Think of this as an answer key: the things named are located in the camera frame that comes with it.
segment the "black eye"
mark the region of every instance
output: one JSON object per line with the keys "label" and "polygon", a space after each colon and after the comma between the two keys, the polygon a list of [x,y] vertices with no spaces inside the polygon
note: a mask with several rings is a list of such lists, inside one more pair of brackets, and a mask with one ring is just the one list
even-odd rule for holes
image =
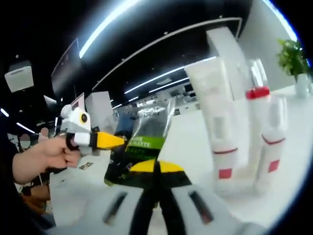
{"label": "black eye", "polygon": [[81,116],[82,122],[86,122],[87,121],[87,115],[86,114],[82,114]]}

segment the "white pot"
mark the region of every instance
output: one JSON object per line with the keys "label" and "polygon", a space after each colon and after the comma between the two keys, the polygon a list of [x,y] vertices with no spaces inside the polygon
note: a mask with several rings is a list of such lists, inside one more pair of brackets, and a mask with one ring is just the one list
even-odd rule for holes
{"label": "white pot", "polygon": [[309,97],[309,80],[306,74],[298,75],[297,82],[294,86],[295,94],[298,98],[307,98]]}

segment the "fluorescent light strip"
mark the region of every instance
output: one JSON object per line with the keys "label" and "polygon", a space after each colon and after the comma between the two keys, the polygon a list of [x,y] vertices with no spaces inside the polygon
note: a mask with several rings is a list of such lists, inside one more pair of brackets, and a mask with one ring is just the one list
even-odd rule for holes
{"label": "fluorescent light strip", "polygon": [[136,96],[136,97],[134,97],[134,98],[132,98],[132,99],[130,99],[128,102],[131,102],[131,101],[133,101],[133,100],[135,100],[135,99],[138,99],[139,97],[138,96]]}
{"label": "fluorescent light strip", "polygon": [[[209,61],[209,60],[215,59],[215,58],[216,58],[216,56],[213,56],[213,57],[204,59],[203,61],[205,62],[205,61]],[[155,80],[157,80],[157,79],[159,79],[159,78],[161,78],[161,77],[164,77],[164,76],[166,76],[166,75],[168,75],[168,74],[171,74],[171,73],[176,72],[176,71],[178,71],[178,70],[182,70],[183,68],[184,68],[184,66],[181,66],[181,67],[179,67],[179,68],[177,68],[177,69],[171,70],[171,71],[166,72],[166,73],[164,73],[164,74],[162,74],[162,75],[160,75],[160,76],[157,76],[157,77],[155,77],[155,78],[152,78],[152,79],[150,79],[150,80],[148,80],[148,81],[146,81],[146,82],[144,82],[144,83],[139,84],[138,86],[135,86],[135,87],[129,89],[128,91],[125,91],[124,94],[127,94],[127,93],[129,93],[129,92],[132,92],[133,90],[136,90],[137,88],[142,87],[142,86],[144,86],[144,85],[146,85],[146,84],[148,84],[148,83],[150,83],[150,82],[153,82],[153,81],[155,81]]]}
{"label": "fluorescent light strip", "polygon": [[122,106],[122,104],[119,104],[119,105],[116,105],[115,107],[113,107],[112,109],[116,109],[116,108],[121,107],[121,106]]}
{"label": "fluorescent light strip", "polygon": [[1,111],[4,115],[6,115],[7,117],[9,117],[9,114],[8,114],[4,109],[0,109],[0,111]]}
{"label": "fluorescent light strip", "polygon": [[165,88],[165,87],[168,87],[168,86],[174,85],[174,84],[176,84],[176,83],[179,83],[179,82],[185,81],[185,80],[187,80],[187,79],[189,79],[189,77],[183,78],[183,79],[178,80],[178,81],[176,81],[176,82],[172,82],[172,83],[170,83],[170,84],[166,84],[166,85],[164,85],[164,86],[162,86],[162,87],[159,87],[159,88],[156,88],[156,89],[154,89],[154,90],[152,90],[152,91],[149,91],[149,93],[151,93],[151,92],[155,92],[155,91],[158,91],[158,90],[161,90],[161,89],[163,89],[163,88]]}
{"label": "fluorescent light strip", "polygon": [[25,129],[26,131],[29,131],[30,133],[35,133],[34,131],[28,129],[27,127],[23,126],[22,124],[20,124],[19,122],[16,123],[18,126],[20,126],[21,128]]}
{"label": "fluorescent light strip", "polygon": [[107,16],[104,21],[96,28],[96,30],[92,33],[92,35],[88,38],[87,42],[83,46],[83,48],[79,52],[79,57],[82,58],[93,41],[99,36],[99,34],[109,25],[111,24],[117,17],[123,14],[126,10],[134,6],[141,0],[126,0],[121,5],[119,5],[113,12]]}

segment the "air vent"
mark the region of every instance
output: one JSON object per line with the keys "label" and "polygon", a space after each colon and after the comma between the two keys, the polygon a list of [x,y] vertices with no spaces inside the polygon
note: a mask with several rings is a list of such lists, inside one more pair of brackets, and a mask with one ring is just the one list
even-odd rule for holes
{"label": "air vent", "polygon": [[17,92],[34,86],[31,66],[25,66],[4,75],[11,92]]}
{"label": "air vent", "polygon": [[108,225],[113,225],[115,217],[117,215],[118,209],[121,207],[122,202],[124,201],[126,197],[126,193],[122,193],[118,196],[117,200],[115,203],[112,205],[110,212],[107,216],[104,218],[104,222]]}
{"label": "air vent", "polygon": [[192,202],[194,203],[203,224],[208,224],[210,222],[212,222],[213,220],[213,216],[210,212],[210,210],[207,208],[205,202],[202,200],[202,198],[200,197],[200,195],[197,192],[192,192],[191,194],[189,194]]}

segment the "green leaves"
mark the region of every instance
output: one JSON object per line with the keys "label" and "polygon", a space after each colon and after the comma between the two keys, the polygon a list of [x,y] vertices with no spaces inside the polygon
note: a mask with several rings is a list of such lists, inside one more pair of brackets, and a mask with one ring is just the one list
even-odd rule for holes
{"label": "green leaves", "polygon": [[278,43],[282,50],[277,54],[278,65],[287,75],[293,75],[297,80],[299,74],[310,73],[310,67],[304,58],[303,49],[299,40],[281,40]]}

